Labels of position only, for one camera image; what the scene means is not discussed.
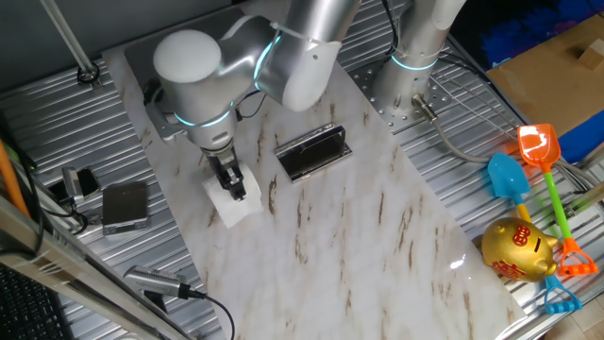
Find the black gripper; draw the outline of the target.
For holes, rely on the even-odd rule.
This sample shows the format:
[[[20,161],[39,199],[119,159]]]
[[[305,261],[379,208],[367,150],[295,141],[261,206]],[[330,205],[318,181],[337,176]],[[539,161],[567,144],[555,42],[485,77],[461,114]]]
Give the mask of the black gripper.
[[[229,143],[219,149],[202,149],[208,158],[210,168],[218,178],[223,189],[229,192],[236,201],[245,199],[246,190],[244,189],[244,176],[239,167],[235,147]]]

